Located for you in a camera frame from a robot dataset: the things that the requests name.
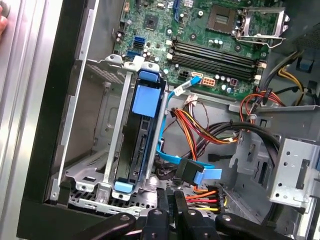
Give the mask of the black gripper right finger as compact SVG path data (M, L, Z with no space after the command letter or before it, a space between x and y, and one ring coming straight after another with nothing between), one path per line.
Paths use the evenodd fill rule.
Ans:
M182 191L174 192L174 221L179 240L290 240L233 213L221 213L214 220L201 210L190 209Z

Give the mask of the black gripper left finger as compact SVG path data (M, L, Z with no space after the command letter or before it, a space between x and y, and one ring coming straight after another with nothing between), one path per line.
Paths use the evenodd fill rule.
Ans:
M82 240L120 240L139 237L141 240L168 240L170 216L174 203L171 188L157 189L157 207L142 209L138 217L121 212L81 232Z

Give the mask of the person hand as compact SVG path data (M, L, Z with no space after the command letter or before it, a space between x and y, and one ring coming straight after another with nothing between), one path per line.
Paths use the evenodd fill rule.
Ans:
M8 25L8 19L3 15L3 7L0 6L0 40L3 37L3 33Z

